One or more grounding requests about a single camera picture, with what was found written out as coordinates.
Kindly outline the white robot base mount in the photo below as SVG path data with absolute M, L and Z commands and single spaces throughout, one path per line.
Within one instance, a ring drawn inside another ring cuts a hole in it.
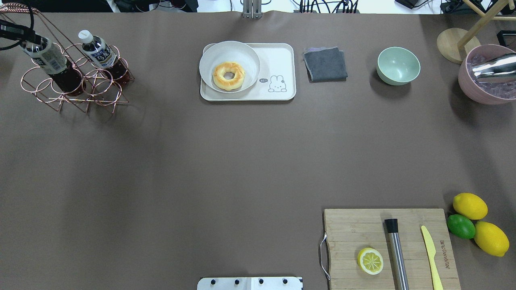
M 302 290 L 302 277 L 224 277 L 201 278 L 197 290 Z

